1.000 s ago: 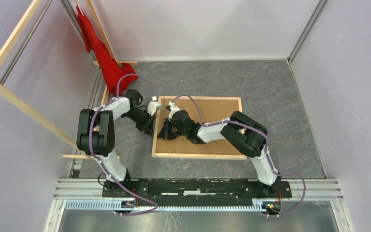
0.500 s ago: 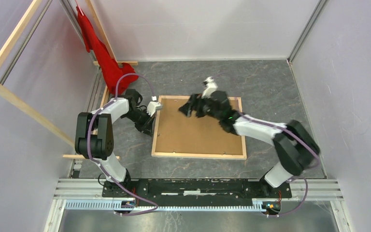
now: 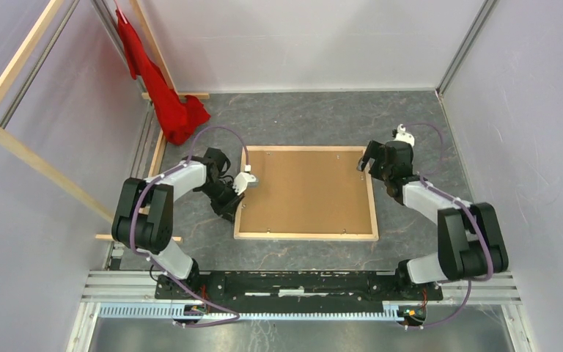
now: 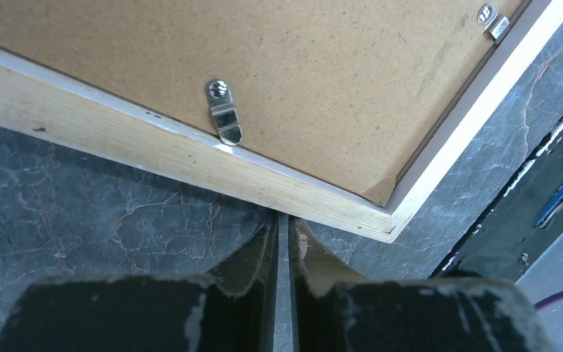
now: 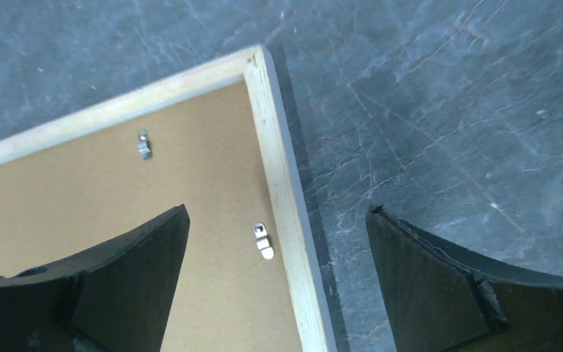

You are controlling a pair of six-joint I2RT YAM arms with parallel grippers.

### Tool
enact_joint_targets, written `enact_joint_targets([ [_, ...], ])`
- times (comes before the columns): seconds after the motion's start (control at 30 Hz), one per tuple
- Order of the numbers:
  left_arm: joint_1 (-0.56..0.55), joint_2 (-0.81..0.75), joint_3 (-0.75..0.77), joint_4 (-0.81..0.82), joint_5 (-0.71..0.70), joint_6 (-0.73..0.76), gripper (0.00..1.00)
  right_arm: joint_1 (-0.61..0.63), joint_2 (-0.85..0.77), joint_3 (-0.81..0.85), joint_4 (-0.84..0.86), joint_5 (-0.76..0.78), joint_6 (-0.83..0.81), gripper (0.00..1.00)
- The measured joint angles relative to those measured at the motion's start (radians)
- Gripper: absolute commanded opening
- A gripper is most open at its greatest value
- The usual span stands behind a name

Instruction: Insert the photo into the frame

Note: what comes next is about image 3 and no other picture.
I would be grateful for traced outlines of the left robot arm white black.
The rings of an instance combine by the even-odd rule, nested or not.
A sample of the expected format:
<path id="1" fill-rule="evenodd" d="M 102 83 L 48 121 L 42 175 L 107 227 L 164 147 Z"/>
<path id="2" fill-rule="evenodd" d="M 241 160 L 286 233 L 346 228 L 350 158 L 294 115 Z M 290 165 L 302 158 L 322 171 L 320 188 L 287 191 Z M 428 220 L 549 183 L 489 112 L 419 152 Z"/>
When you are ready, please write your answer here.
<path id="1" fill-rule="evenodd" d="M 235 176 L 231 163 L 216 148 L 202 157 L 185 157 L 174 168 L 146 179 L 128 178 L 122 185 L 111 227 L 112 239 L 152 263 L 174 279 L 173 289 L 182 298 L 193 298 L 201 289 L 199 266 L 173 239 L 174 203 L 189 192 L 208 197 L 213 212 L 234 221 L 246 190 L 258 179 L 246 165 Z"/>

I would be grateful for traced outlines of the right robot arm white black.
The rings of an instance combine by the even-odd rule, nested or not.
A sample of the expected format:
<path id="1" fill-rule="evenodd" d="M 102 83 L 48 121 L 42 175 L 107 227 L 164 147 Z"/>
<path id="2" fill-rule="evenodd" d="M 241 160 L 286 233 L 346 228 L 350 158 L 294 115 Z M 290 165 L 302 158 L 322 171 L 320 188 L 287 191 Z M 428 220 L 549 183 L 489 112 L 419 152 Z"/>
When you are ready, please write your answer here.
<path id="1" fill-rule="evenodd" d="M 435 187 L 414 172 L 413 157 L 408 142 L 372 140 L 357 166 L 383 182 L 393 200 L 437 227 L 435 252 L 399 263 L 396 294 L 412 299 L 427 283 L 487 281 L 506 271 L 509 257 L 495 208 L 487 202 L 464 201 Z"/>

